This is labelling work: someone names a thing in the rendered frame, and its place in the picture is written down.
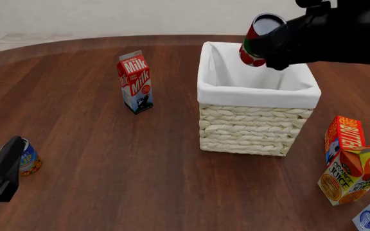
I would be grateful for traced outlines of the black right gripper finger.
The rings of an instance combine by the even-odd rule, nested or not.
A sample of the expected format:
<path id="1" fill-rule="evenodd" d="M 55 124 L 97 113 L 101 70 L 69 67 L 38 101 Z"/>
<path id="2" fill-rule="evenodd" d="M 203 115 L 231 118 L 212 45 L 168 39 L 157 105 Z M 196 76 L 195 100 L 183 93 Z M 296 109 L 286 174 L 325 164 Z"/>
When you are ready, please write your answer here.
<path id="1" fill-rule="evenodd" d="M 288 46 L 293 40 L 296 30 L 296 24 L 286 23 L 268 35 L 259 36 L 249 42 L 252 46 L 259 45 L 259 47 L 253 48 L 253 52 L 266 60 L 264 65 L 271 69 L 282 71 L 290 65 L 287 55 Z"/>

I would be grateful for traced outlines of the blue alphabet soup can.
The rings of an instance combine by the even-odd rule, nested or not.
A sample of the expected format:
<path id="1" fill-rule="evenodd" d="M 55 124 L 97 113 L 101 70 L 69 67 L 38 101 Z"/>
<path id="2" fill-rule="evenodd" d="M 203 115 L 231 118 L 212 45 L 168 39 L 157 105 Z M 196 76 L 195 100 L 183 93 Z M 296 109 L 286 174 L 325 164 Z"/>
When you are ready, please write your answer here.
<path id="1" fill-rule="evenodd" d="M 18 140 L 22 140 L 24 144 L 21 156 L 18 156 L 19 146 L 15 145 L 15 142 Z M 1 161 L 3 171 L 11 169 L 16 161 L 19 161 L 19 175 L 29 176 L 36 173 L 42 165 L 42 161 L 34 147 L 27 139 L 19 136 L 13 136 L 6 144 L 1 146 L 0 152 L 3 154 Z"/>

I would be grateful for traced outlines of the white wicker basket with liner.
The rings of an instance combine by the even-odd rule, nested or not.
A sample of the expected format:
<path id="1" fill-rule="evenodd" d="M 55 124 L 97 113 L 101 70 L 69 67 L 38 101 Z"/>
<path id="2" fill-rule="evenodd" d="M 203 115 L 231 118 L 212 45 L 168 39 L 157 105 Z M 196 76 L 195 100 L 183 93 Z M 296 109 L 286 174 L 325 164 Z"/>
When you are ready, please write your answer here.
<path id="1" fill-rule="evenodd" d="M 321 90 L 306 64 L 282 71 L 245 65 L 240 45 L 205 42 L 197 73 L 199 144 L 204 151 L 284 157 Z"/>

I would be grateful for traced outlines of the red tomato sauce can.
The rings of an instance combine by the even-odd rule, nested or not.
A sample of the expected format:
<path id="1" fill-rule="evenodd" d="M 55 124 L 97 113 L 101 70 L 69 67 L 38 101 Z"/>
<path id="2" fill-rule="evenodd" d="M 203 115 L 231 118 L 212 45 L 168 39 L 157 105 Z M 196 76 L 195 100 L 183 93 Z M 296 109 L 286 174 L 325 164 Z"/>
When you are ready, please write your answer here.
<path id="1" fill-rule="evenodd" d="M 266 60 L 253 52 L 253 48 L 259 47 L 259 45 L 252 46 L 249 41 L 259 36 L 268 35 L 284 24 L 286 24 L 286 21 L 273 13 L 262 13 L 255 17 L 239 49 L 241 61 L 251 67 L 261 67 L 264 65 Z"/>

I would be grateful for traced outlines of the red and orange butter box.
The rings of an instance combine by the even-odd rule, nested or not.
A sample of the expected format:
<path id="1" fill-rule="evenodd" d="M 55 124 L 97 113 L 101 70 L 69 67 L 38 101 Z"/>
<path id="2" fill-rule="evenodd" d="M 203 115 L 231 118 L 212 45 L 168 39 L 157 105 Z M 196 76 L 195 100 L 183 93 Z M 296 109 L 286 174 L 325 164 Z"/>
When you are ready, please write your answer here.
<path id="1" fill-rule="evenodd" d="M 365 145 L 361 121 L 336 116 L 324 134 L 326 167 L 341 150 L 351 150 Z"/>

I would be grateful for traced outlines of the yellow orange juice carton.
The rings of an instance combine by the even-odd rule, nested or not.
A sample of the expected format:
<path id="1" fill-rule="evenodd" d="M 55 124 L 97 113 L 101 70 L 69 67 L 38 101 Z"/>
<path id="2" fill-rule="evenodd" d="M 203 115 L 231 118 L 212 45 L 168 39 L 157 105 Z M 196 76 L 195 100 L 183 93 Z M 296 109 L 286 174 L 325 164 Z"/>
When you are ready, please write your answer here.
<path id="1" fill-rule="evenodd" d="M 317 185 L 333 206 L 359 200 L 370 190 L 370 146 L 341 150 Z"/>

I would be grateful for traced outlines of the red and white milk carton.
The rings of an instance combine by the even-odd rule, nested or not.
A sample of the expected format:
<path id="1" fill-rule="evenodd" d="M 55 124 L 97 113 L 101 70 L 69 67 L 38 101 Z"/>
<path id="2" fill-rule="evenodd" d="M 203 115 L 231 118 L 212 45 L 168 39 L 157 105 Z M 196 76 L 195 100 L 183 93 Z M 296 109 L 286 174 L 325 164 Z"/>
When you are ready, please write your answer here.
<path id="1" fill-rule="evenodd" d="M 151 74 L 142 51 L 120 56 L 117 70 L 124 104 L 134 114 L 153 107 Z"/>

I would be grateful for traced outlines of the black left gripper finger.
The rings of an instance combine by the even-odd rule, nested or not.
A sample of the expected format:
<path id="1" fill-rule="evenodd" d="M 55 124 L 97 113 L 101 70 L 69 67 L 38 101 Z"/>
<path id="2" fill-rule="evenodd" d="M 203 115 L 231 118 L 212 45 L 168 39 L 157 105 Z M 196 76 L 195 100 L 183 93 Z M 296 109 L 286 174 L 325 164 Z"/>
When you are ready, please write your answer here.
<path id="1" fill-rule="evenodd" d="M 0 149 L 0 185 L 12 182 L 19 185 L 19 165 L 25 142 L 20 136 L 13 136 Z"/>

